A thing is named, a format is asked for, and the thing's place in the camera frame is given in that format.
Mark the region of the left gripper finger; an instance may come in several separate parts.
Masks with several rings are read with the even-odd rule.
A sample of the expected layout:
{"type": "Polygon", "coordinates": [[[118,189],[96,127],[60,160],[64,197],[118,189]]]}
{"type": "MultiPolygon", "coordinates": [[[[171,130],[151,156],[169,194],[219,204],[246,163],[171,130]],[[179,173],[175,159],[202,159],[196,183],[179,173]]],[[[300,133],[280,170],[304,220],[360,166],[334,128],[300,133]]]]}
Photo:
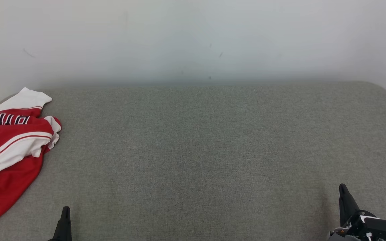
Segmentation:
{"type": "Polygon", "coordinates": [[[70,207],[63,207],[53,237],[48,241],[72,241],[70,207]]]}

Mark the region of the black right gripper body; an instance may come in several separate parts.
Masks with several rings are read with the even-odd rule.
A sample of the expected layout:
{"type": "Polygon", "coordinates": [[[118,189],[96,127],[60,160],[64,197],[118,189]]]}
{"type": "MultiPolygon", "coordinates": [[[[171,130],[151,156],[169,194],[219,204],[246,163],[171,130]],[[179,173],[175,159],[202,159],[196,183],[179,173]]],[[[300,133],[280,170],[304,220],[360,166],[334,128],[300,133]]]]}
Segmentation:
{"type": "Polygon", "coordinates": [[[370,212],[355,210],[347,212],[339,211],[341,226],[330,231],[330,241],[370,241],[370,234],[364,231],[362,216],[370,217],[370,212]]]}

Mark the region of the red basketball jersey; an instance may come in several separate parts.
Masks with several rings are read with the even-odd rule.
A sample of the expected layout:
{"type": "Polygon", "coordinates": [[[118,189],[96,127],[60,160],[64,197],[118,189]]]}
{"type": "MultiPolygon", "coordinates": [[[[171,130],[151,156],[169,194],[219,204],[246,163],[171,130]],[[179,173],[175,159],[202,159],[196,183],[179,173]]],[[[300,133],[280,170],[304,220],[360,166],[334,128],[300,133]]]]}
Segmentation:
{"type": "Polygon", "coordinates": [[[40,157],[58,142],[59,120],[40,117],[44,105],[51,101],[43,92],[23,88],[0,104],[0,171],[25,157],[40,157]]]}

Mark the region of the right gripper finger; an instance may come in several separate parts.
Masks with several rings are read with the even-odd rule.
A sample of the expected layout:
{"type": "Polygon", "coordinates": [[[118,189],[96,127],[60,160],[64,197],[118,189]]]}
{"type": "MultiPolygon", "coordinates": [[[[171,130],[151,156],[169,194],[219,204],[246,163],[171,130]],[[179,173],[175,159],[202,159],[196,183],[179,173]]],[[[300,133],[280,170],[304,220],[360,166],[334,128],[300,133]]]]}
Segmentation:
{"type": "Polygon", "coordinates": [[[360,208],[344,183],[339,185],[339,218],[340,226],[344,227],[360,208]]]}

